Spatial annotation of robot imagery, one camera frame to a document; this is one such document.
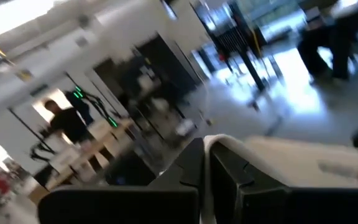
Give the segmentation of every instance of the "desk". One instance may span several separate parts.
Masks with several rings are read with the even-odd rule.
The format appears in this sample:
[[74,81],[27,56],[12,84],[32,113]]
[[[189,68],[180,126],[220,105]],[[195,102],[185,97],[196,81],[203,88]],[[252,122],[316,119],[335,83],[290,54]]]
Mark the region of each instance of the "desk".
[[[142,152],[147,157],[147,160],[151,163],[155,160],[155,154],[152,153],[151,147],[147,141],[139,134],[137,128],[134,126],[134,121],[131,119],[124,119],[120,122],[117,128],[111,128],[99,141],[94,140],[91,142],[91,149],[84,152],[75,162],[71,163],[71,167],[76,167],[88,162],[88,160],[95,156],[105,146],[104,144],[111,139],[116,139],[116,136],[126,133],[136,144],[141,146]],[[64,181],[75,175],[74,171],[68,166],[64,171],[59,173],[55,178],[51,178],[47,184],[46,189],[52,190],[60,186]]]
[[49,194],[49,191],[45,187],[42,187],[33,177],[28,177],[24,181],[24,185],[20,189],[19,194],[25,195],[35,205],[38,205],[41,199]]
[[[236,153],[242,153],[239,155],[249,158],[253,166],[286,185],[358,188],[358,150],[353,147],[251,137]],[[331,171],[323,166],[332,167]]]

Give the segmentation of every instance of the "dark pants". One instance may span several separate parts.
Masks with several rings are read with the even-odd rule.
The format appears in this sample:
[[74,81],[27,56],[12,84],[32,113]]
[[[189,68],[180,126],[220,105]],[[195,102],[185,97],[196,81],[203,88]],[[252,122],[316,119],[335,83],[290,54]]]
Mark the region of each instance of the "dark pants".
[[335,25],[305,31],[298,51],[310,74],[317,76],[328,69],[325,61],[317,53],[318,47],[328,47],[333,53],[333,77],[348,79],[347,59],[357,33],[358,12],[337,19]]

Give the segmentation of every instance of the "wall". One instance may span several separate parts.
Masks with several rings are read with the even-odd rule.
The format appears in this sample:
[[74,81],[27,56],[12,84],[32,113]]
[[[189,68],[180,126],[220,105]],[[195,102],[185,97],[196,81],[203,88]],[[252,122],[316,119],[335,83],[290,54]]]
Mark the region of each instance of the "wall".
[[36,141],[37,138],[8,110],[0,113],[0,145],[29,172],[35,172],[40,167],[39,163],[29,158],[28,153],[31,145]]
[[156,33],[166,36],[168,17],[158,0],[131,0],[121,7],[100,12],[96,17],[101,26],[96,32],[109,42],[116,62],[133,56],[134,47]]
[[178,19],[170,21],[167,30],[169,38],[179,45],[187,57],[192,50],[209,42],[209,36],[190,4],[194,3],[186,0],[173,3],[172,9]]

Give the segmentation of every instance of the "black shirt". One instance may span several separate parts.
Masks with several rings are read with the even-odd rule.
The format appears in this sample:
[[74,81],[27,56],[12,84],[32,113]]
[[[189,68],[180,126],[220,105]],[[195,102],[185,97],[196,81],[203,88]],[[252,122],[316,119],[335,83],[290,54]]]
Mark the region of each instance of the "black shirt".
[[79,142],[88,133],[84,122],[74,108],[61,110],[61,112],[55,114],[50,121],[50,127],[52,131],[62,130],[73,143]]

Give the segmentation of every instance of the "white desk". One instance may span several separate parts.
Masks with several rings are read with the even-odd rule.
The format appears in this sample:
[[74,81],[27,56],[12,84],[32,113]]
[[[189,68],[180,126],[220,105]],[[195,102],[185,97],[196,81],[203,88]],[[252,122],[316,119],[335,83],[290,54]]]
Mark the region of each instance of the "white desk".
[[274,174],[273,177],[287,185],[358,188],[357,178],[322,169],[322,165],[341,166],[357,173],[358,150],[353,147],[251,137],[244,141],[241,153],[247,154],[250,162],[255,161],[258,169]]
[[[111,144],[112,142],[117,142],[116,141],[116,136],[122,136],[123,134],[126,133],[126,130],[132,126],[134,124],[133,120],[131,119],[125,119],[122,120],[120,122],[120,125],[118,126],[118,128],[110,128],[110,130],[108,130],[108,132],[106,134],[104,134],[103,137],[97,137],[94,141],[91,142],[91,147],[89,150],[87,150],[86,152],[82,153],[82,155],[73,163],[71,163],[70,165],[72,167],[78,167],[82,164],[84,164],[85,162],[88,162],[89,159],[91,159],[93,156],[97,155],[99,153],[100,150],[104,149],[105,147],[108,149],[109,147],[114,147],[114,143]],[[117,154],[120,154],[120,151],[116,151],[113,153],[113,156],[116,157]],[[59,185],[61,185],[64,181],[66,181],[67,179],[69,179],[70,177],[72,177],[74,175],[73,171],[70,169],[69,166],[67,166],[67,168],[63,171],[61,171],[61,173],[59,173],[59,175],[57,177],[52,177],[46,186],[46,189],[48,190],[52,190],[55,187],[58,187]]]

